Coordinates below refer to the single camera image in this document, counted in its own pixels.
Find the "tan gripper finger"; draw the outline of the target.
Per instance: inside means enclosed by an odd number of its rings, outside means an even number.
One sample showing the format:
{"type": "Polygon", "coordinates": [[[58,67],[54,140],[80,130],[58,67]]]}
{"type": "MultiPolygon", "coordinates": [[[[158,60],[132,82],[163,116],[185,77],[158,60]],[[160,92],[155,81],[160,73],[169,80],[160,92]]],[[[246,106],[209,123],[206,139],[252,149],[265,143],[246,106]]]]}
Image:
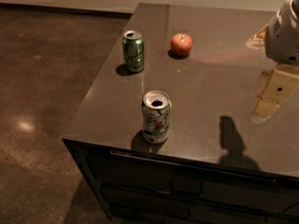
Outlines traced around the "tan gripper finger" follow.
{"type": "Polygon", "coordinates": [[[278,63],[268,74],[265,86],[258,95],[258,101],[250,120],[261,124],[269,120],[299,88],[299,67],[278,63]]]}
{"type": "Polygon", "coordinates": [[[265,45],[265,39],[268,32],[269,25],[266,24],[257,33],[255,33],[246,43],[250,49],[261,49],[265,45]]]}

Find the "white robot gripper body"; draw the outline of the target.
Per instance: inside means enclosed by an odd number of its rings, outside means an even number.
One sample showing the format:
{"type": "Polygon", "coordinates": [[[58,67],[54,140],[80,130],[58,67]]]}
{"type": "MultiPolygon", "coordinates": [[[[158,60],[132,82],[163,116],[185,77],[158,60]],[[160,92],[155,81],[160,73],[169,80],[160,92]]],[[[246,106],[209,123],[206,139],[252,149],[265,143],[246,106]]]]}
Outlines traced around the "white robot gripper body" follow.
{"type": "Polygon", "coordinates": [[[268,23],[265,53],[278,63],[299,64],[299,0],[286,0],[268,23]]]}

